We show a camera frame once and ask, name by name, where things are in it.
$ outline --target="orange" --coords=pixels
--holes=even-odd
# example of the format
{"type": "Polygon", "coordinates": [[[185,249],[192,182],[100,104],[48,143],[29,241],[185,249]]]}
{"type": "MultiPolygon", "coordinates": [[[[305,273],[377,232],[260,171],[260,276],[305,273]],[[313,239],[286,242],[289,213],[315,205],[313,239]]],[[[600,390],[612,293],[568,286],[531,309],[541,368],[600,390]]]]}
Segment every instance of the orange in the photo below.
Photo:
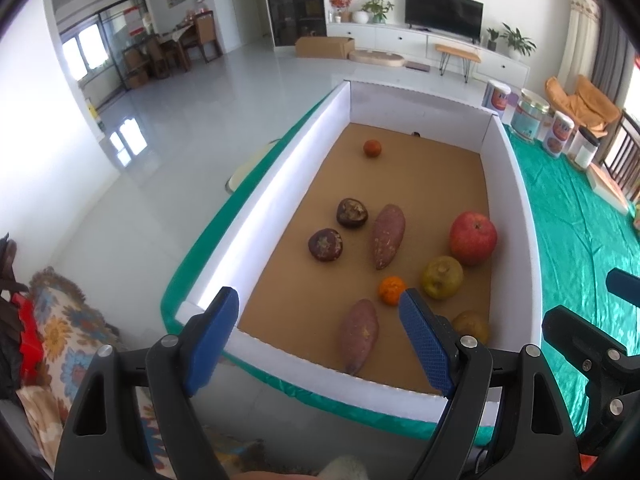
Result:
{"type": "Polygon", "coordinates": [[[386,303],[389,306],[398,306],[400,294],[402,294],[406,288],[406,283],[402,278],[389,276],[380,282],[378,295],[383,303],[386,303]]]}

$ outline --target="white cabinet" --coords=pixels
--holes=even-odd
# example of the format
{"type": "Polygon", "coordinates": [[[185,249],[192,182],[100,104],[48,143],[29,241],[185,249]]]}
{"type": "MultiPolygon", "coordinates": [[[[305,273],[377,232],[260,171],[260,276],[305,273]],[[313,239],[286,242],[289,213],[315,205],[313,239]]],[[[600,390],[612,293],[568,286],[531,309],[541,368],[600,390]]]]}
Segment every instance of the white cabinet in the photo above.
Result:
{"type": "MultiPolygon", "coordinates": [[[[415,59],[418,62],[426,62],[435,67],[436,72],[442,58],[442,55],[436,50],[436,45],[441,44],[478,54],[482,62],[474,63],[472,67],[471,76],[475,79],[481,81],[497,79],[512,87],[523,88],[529,77],[529,67],[527,65],[497,52],[491,52],[480,46],[454,38],[432,34],[431,32],[409,30],[398,25],[328,23],[326,34],[328,36],[353,38],[356,41],[356,48],[393,52],[394,54],[401,54],[415,59]]],[[[462,71],[462,60],[451,56],[447,65],[447,72],[462,73],[462,71]]]]}
{"type": "Polygon", "coordinates": [[[356,48],[375,48],[376,29],[367,25],[355,25],[351,23],[329,23],[326,26],[328,36],[353,38],[356,48]]]}
{"type": "Polygon", "coordinates": [[[507,85],[523,88],[529,77],[529,67],[489,50],[479,53],[482,63],[476,66],[474,76],[480,80],[497,79],[507,85]]]}
{"type": "Polygon", "coordinates": [[[427,53],[427,37],[420,32],[377,27],[376,50],[424,57],[427,53]]]}

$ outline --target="flower vase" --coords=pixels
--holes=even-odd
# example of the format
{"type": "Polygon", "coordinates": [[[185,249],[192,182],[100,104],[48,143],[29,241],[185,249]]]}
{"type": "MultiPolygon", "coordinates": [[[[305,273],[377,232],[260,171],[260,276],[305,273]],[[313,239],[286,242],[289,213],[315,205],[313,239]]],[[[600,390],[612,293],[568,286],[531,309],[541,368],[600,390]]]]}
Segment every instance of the flower vase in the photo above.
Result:
{"type": "Polygon", "coordinates": [[[365,23],[369,23],[369,13],[366,10],[356,10],[351,16],[351,19],[356,23],[364,25],[365,23]]]}
{"type": "Polygon", "coordinates": [[[519,50],[509,47],[509,57],[514,61],[520,61],[522,53],[519,50]]]}

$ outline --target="curtain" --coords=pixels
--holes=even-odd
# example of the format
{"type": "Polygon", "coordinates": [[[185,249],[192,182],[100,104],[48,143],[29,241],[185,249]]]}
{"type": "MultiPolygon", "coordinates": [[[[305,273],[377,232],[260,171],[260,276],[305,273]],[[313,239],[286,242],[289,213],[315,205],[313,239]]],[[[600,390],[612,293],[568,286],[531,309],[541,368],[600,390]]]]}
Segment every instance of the curtain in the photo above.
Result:
{"type": "Polygon", "coordinates": [[[579,74],[591,78],[600,30],[600,6],[596,0],[571,0],[569,30],[558,81],[568,94],[575,91],[579,74]]]}
{"type": "Polygon", "coordinates": [[[591,82],[611,102],[622,107],[636,62],[636,51],[625,31],[620,27],[618,17],[613,10],[603,0],[599,1],[602,21],[591,82]]]}

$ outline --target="wooden railing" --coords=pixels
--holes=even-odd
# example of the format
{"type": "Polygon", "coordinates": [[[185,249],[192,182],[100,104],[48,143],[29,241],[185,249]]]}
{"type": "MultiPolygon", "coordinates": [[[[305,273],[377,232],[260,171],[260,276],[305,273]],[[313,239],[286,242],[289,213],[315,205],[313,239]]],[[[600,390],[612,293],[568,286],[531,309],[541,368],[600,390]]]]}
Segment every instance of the wooden railing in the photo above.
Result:
{"type": "Polygon", "coordinates": [[[625,196],[637,202],[640,198],[640,126],[624,109],[603,165],[625,196]]]}

